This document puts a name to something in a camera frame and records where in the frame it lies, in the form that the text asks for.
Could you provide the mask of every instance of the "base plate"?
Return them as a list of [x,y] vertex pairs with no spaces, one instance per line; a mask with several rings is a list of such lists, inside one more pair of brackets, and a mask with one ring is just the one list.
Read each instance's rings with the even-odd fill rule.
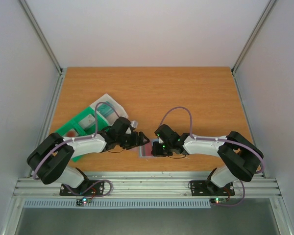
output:
[[[98,180],[90,180],[88,182],[88,185],[86,188],[88,188],[89,186],[91,186],[92,184],[94,184],[95,182],[97,182]],[[76,197],[76,195],[72,194],[67,187],[65,187],[64,185],[61,185],[61,188],[64,189],[60,189],[60,196],[74,196]],[[96,195],[102,195],[103,194],[103,190],[104,190],[104,182],[95,184],[93,186],[93,188],[96,190]],[[71,190],[75,193],[79,193],[75,188],[71,188]],[[81,196],[92,196],[94,194],[94,190],[93,189],[89,189],[87,192],[85,192],[84,194],[82,194]]]
[[[191,189],[192,196],[218,196],[218,197],[220,197],[220,196],[227,196],[228,195],[228,193],[222,188],[220,188],[216,194],[211,194],[209,192],[209,190],[206,188],[205,182],[206,182],[205,180],[192,180],[189,182],[188,186]],[[229,190],[231,196],[235,195],[233,183],[227,184],[226,186],[224,186],[224,188],[227,188]]]

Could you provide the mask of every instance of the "wooden table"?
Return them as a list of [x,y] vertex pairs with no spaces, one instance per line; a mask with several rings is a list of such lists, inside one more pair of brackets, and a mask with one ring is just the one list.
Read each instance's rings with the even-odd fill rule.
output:
[[[170,108],[185,106],[193,115],[194,134],[222,136],[238,131],[250,140],[229,67],[68,68],[50,131],[105,93],[125,108],[130,120],[138,121],[137,131],[150,139],[155,138],[154,131]],[[179,134],[189,132],[185,110],[174,110],[164,123]],[[201,171],[223,162],[199,154],[184,159],[144,159],[137,151],[123,151],[88,154],[69,165],[83,171]]]

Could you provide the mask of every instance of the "brown object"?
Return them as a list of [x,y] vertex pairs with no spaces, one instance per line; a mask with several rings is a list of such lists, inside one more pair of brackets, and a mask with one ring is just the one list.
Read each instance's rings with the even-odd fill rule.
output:
[[[68,68],[50,131],[105,93],[125,108],[130,120],[138,121],[137,131],[150,139],[156,138],[154,131],[170,108],[185,106],[193,115],[194,134],[214,137],[238,131],[250,140],[229,67]],[[189,132],[185,110],[172,111],[164,123],[179,134]],[[137,151],[123,151],[88,154],[69,165],[83,171],[210,171],[223,162],[200,154],[144,159]]]

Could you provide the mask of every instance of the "white backdrop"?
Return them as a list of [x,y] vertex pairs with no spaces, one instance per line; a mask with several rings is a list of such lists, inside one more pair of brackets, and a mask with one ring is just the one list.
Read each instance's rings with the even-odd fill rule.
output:
[[267,0],[27,0],[62,67],[230,66]]
[[277,2],[237,79],[255,142],[294,225],[294,0]]
[[0,230],[34,150],[57,71],[16,0],[0,0]]

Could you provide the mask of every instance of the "purple cable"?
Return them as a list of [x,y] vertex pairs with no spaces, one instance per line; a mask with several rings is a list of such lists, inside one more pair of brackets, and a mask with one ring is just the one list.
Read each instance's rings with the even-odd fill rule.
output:
[[193,131],[193,119],[192,119],[192,114],[191,112],[183,107],[183,106],[177,106],[177,107],[174,107],[174,108],[171,108],[169,111],[167,111],[167,113],[164,115],[164,117],[162,118],[161,122],[160,122],[160,125],[162,125],[163,121],[165,120],[165,118],[167,117],[167,115],[174,109],[184,109],[188,112],[189,116],[190,116],[190,137],[194,140],[199,140],[199,141],[220,141],[220,142],[226,142],[226,143],[231,143],[231,144],[235,144],[237,146],[240,146],[240,147],[243,147],[245,149],[247,149],[248,151],[250,151],[251,153],[253,153],[260,161],[260,166],[261,166],[261,169],[256,171],[255,174],[259,174],[259,173],[262,173],[265,169],[265,162],[264,160],[262,159],[262,157],[255,151],[253,150],[252,148],[246,146],[245,144],[242,144],[242,143],[238,143],[238,142],[235,142],[235,141],[230,141],[230,140],[226,140],[226,139],[218,139],[218,138],[206,138],[206,137],[200,137],[200,136],[195,136],[192,134],[192,131]]
[[34,170],[34,173],[33,173],[33,179],[34,180],[39,180],[39,178],[36,178],[37,176],[37,172],[39,171],[40,167],[44,164],[44,162],[61,146],[65,145],[66,143],[71,143],[73,141],[85,141],[85,140],[90,140],[92,138],[94,138],[96,135],[97,135],[97,132],[98,132],[98,119],[97,119],[97,109],[98,109],[98,106],[100,104],[106,104],[108,105],[114,112],[115,114],[118,116],[118,118],[120,117],[119,114],[117,113],[117,111],[112,107],[112,105],[106,103],[106,102],[98,102],[95,106],[95,126],[96,126],[96,130],[95,130],[95,133],[93,133],[92,135],[89,135],[89,136],[82,136],[82,137],[76,137],[76,138],[71,138],[71,139],[68,139],[66,141],[63,141],[62,143],[56,145],[52,150],[50,150],[50,152],[41,160],[41,162],[37,165],[36,169]]
[[112,185],[112,182],[110,181],[110,180],[99,180],[99,181],[97,181],[97,182],[95,182],[95,183],[93,183],[91,186],[89,186],[85,191],[83,191],[81,194],[78,194],[78,193],[76,193],[76,192],[73,192],[73,190],[71,189],[71,187],[70,186],[68,186],[68,185],[64,185],[73,195],[75,195],[75,196],[82,196],[85,192],[87,192],[88,190],[90,190],[94,185],[96,185],[96,184],[99,184],[99,183],[102,183],[102,182],[106,182],[106,183],[108,183],[109,184],[109,186],[110,186],[110,189],[109,189],[109,191],[108,192],[106,192],[105,194],[103,194],[103,195],[95,195],[95,196],[93,196],[93,197],[105,197],[105,196],[107,196],[107,195],[109,195],[110,193],[111,193],[111,191],[112,191],[112,189],[113,189],[113,185]]
[[220,203],[212,203],[213,205],[216,205],[216,206],[221,206],[221,207],[235,207],[235,206],[238,206],[239,204],[241,204],[244,199],[245,199],[245,186],[243,184],[243,181],[240,180],[241,184],[242,184],[242,188],[243,188],[243,196],[242,198],[240,199],[240,201],[238,203],[235,203],[235,204],[220,204]]

